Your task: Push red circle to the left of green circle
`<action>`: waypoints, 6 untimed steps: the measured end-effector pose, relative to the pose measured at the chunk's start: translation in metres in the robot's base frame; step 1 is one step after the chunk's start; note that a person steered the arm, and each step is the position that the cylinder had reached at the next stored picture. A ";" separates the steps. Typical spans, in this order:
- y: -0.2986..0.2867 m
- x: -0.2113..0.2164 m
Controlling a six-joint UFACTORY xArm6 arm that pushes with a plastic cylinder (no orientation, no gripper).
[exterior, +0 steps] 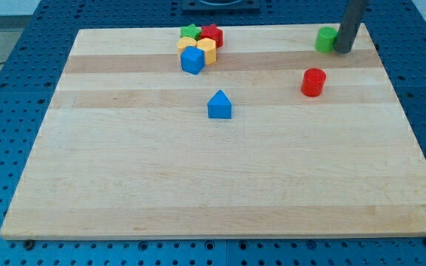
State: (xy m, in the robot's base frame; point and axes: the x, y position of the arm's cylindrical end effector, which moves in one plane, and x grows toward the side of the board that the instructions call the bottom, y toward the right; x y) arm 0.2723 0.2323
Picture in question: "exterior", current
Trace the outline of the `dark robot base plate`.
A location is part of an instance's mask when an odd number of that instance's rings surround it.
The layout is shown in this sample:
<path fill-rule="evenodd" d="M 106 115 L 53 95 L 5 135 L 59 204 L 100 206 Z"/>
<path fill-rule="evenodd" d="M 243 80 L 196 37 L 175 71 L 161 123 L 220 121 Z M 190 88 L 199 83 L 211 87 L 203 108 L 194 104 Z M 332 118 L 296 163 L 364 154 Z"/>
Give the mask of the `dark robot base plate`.
<path fill-rule="evenodd" d="M 180 0 L 183 13 L 258 11 L 261 0 Z"/>

